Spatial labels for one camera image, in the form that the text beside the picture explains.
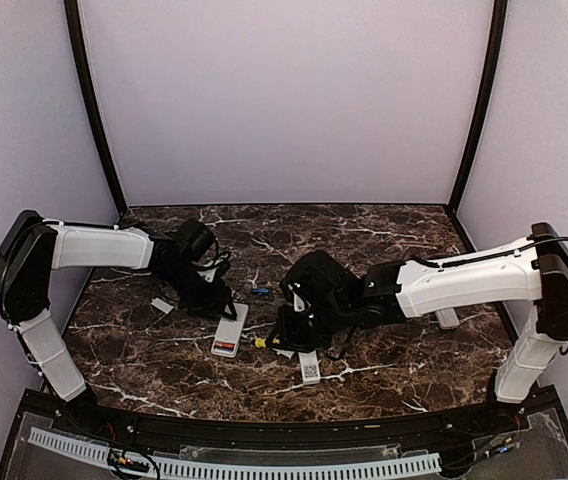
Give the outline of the right black frame post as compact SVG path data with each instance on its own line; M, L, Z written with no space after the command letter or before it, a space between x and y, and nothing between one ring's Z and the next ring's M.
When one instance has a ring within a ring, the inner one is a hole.
M473 115L452 192L447 203L447 209L451 216L456 216L459 212L479 148L497 73L507 11L507 0L493 1L486 51Z

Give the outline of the yellow handled screwdriver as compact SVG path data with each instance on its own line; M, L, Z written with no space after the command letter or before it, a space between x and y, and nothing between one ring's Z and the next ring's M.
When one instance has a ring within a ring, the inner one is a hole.
M254 341L254 345L257 348L271 348L271 349L275 349L279 347L279 342L277 340L272 341L269 340L267 338L256 338Z

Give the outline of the white square battery cover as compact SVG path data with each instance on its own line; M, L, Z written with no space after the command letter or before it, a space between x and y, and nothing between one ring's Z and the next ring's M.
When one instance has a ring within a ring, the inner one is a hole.
M274 349L274 352L278 355L285 356L288 359L291 359L295 355L294 351L289 350Z

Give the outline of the black front rail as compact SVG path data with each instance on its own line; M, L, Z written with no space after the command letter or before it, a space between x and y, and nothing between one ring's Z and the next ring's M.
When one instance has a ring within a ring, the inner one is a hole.
M450 450L529 426L519 408L485 404L400 417L304 423L196 420L109 407L99 407L97 413L114 427L119 442L162 452L187 446L287 451L398 445L403 451Z

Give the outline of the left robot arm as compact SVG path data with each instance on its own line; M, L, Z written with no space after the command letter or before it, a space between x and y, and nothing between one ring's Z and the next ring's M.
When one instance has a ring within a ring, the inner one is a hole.
M84 436L105 427L104 412L83 398L89 387L52 319L49 285L54 270L121 267L145 270L168 284L191 316L243 323L247 306L236 304L223 276L229 255L213 232L187 219L176 231L100 226L46 219L22 211L0 245L0 316L54 393L70 402L67 421Z

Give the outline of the left black frame post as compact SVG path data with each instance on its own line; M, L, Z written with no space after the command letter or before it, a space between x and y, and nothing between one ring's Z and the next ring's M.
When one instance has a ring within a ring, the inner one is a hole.
M63 4L77 79L98 159L113 204L118 214L122 215L128 210L128 205L116 171L98 105L80 15L80 2L77 0L65 0Z

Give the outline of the battery in TCL remote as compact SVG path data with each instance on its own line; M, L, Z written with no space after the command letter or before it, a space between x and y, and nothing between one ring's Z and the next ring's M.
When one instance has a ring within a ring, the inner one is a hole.
M236 347L235 343L216 341L214 347L217 349L233 350Z

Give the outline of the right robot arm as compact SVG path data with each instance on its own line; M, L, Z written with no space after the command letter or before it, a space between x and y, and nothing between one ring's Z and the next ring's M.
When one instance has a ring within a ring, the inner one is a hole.
M499 367L494 396L474 413L485 434L498 432L557 354L568 352L568 236L546 222L527 237L449 258L412 258L372 266L358 277L323 250L301 257L280 283L285 304L265 344L311 353L334 334L404 323L459 307L506 301L532 306L513 351Z

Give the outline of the slim white remote control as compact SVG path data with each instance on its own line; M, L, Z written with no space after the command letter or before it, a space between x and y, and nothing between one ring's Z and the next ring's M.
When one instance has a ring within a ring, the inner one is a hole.
M302 384L304 386L316 385L321 381L321 372L317 353L315 351L298 353Z

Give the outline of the white remote at right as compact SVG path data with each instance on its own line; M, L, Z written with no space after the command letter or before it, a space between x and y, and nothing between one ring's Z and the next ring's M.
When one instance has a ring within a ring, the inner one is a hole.
M453 308L438 310L435 317L442 330L454 330L460 326L460 320Z

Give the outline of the black frame post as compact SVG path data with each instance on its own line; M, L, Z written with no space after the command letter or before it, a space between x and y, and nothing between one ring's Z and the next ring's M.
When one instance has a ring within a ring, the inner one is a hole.
M456 216L459 212L479 148L497 73L507 11L507 0L493 1L486 51L473 115L452 192L447 203L447 209L451 216Z
M77 79L98 159L113 204L118 214L122 215L128 210L128 205L116 171L98 105L80 15L80 2L77 0L65 0L63 4Z

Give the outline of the white TCL air-conditioner remote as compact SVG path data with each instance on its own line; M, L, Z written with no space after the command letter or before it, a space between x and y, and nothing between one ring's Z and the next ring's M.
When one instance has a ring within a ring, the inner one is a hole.
M235 358L237 355L249 307L246 304L240 303L235 303L235 307L238 313L238 319L236 321L220 320L218 323L218 328L211 346L211 353L213 355L225 358ZM216 341L235 343L236 347L233 350L217 349L214 347Z

